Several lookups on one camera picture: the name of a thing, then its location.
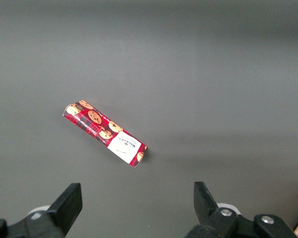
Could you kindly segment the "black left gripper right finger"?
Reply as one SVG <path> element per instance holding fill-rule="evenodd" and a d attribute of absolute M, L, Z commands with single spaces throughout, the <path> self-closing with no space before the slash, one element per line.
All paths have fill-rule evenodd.
<path fill-rule="evenodd" d="M 194 182 L 194 210 L 199 224 L 187 238 L 296 238 L 283 219 L 258 214 L 248 220 L 233 209 L 220 207 L 202 181 Z"/>

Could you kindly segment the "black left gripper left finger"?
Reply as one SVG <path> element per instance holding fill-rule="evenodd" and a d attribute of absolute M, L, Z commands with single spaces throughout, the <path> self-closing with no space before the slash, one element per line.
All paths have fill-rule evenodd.
<path fill-rule="evenodd" d="M 81 210 L 81 184 L 71 183 L 46 210 L 37 209 L 12 225 L 0 219 L 0 238 L 64 238 Z"/>

